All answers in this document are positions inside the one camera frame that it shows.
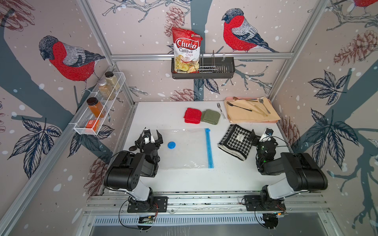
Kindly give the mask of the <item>red knitted scarf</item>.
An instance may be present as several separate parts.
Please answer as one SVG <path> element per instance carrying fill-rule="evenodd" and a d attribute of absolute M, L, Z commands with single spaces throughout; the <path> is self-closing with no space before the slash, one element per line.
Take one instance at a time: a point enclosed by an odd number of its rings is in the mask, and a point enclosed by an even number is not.
<path fill-rule="evenodd" d="M 185 123 L 200 124 L 202 112 L 198 109 L 188 108 L 184 115 Z"/>

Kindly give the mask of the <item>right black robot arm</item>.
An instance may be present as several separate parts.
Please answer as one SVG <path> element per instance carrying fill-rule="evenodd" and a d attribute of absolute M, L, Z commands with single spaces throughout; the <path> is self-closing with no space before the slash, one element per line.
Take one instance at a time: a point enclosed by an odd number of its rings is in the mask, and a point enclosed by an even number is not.
<path fill-rule="evenodd" d="M 302 192 L 326 190 L 328 180 L 320 167 L 307 153 L 282 152 L 280 158 L 275 158 L 276 148 L 279 147 L 276 138 L 267 136 L 272 134 L 267 129 L 263 136 L 255 135 L 252 131 L 249 140 L 257 148 L 256 166 L 263 176 L 285 177 L 270 185 L 265 185 L 259 195 L 246 195 L 242 203 L 247 211 L 275 211 L 286 210 L 284 199 Z"/>

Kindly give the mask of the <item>olive green knitted scarf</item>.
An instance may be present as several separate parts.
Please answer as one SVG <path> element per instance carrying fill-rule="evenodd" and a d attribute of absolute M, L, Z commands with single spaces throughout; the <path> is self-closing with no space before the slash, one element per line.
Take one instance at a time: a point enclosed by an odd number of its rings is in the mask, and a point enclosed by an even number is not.
<path fill-rule="evenodd" d="M 201 122 L 217 125 L 219 122 L 220 116 L 221 115 L 219 112 L 207 109 L 204 112 L 202 112 Z"/>

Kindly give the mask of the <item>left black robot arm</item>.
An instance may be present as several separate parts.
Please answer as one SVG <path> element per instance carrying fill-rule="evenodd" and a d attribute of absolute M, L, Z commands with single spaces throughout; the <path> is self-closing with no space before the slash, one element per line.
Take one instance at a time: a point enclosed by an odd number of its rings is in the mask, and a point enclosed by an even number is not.
<path fill-rule="evenodd" d="M 160 156 L 158 150 L 163 137 L 145 129 L 129 150 L 120 151 L 103 177 L 105 188 L 129 195 L 128 213 L 158 212 L 166 197 L 155 197 L 152 188 L 147 187 L 141 177 L 154 178 L 158 172 Z"/>

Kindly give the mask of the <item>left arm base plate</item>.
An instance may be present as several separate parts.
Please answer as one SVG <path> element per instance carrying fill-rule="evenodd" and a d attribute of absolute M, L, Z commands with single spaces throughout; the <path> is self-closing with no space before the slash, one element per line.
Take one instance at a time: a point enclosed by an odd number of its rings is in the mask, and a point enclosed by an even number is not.
<path fill-rule="evenodd" d="M 157 196 L 149 198 L 147 201 L 137 201 L 132 197 L 128 199 L 128 213 L 144 213 L 144 212 L 166 212 L 168 205 L 168 197 Z"/>

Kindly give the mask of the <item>black white houndstooth scarf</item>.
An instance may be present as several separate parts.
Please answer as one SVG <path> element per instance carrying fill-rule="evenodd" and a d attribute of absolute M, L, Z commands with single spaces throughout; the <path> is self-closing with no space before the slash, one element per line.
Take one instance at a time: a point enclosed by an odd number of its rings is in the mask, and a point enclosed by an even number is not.
<path fill-rule="evenodd" d="M 245 161 L 252 148 L 254 135 L 254 130 L 250 131 L 237 124 L 232 124 L 218 143 L 218 148 Z"/>

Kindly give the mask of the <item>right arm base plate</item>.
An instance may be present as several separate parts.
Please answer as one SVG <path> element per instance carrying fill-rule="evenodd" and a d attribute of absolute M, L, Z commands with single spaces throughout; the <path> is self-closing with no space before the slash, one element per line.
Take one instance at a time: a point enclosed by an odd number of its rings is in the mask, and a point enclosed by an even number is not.
<path fill-rule="evenodd" d="M 259 195 L 245 195 L 241 204 L 247 211 L 286 211 L 283 200 L 263 200 Z"/>

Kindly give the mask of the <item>clear plastic vacuum bag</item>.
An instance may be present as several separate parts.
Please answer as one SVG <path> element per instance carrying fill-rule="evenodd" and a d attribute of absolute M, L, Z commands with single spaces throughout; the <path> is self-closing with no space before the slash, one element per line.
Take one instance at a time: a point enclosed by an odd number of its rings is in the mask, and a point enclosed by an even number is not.
<path fill-rule="evenodd" d="M 209 128 L 161 129 L 163 144 L 158 150 L 162 170 L 213 169 L 214 161 Z M 175 142 L 169 149 L 167 144 Z"/>

